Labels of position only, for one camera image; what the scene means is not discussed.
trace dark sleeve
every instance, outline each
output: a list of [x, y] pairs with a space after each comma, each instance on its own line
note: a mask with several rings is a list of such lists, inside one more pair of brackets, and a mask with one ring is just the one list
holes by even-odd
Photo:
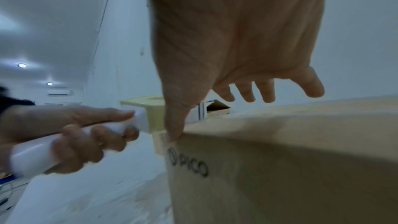
[[19, 100], [14, 99], [5, 95], [0, 94], [0, 114], [2, 114], [6, 109], [14, 105], [34, 105], [34, 102], [29, 100]]

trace yellow object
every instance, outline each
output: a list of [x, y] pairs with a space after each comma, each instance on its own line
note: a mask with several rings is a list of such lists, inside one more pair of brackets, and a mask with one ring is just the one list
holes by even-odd
[[165, 101], [161, 95], [143, 96], [120, 102], [121, 105], [140, 107], [145, 109], [148, 118], [148, 133], [164, 130], [163, 117]]

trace circular logo symbol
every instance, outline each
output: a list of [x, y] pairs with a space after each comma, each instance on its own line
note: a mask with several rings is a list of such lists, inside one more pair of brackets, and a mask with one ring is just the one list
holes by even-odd
[[169, 159], [170, 162], [173, 166], [177, 165], [178, 162], [178, 156], [177, 156], [177, 152], [175, 151], [175, 149], [173, 148], [169, 148], [167, 150], [167, 153], [169, 154]]

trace worn white surface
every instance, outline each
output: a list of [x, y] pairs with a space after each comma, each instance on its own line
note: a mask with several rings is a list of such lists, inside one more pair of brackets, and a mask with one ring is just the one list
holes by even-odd
[[163, 158], [142, 134], [78, 173], [39, 176], [6, 223], [172, 224]]

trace black printed logo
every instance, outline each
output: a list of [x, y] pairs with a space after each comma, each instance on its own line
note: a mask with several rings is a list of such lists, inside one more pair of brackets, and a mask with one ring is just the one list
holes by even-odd
[[178, 154], [174, 148], [169, 148], [167, 153], [173, 166], [180, 164], [180, 166], [186, 166], [188, 170], [193, 171], [195, 174], [200, 174], [204, 178], [209, 176], [209, 168], [205, 162], [190, 158], [182, 153]]

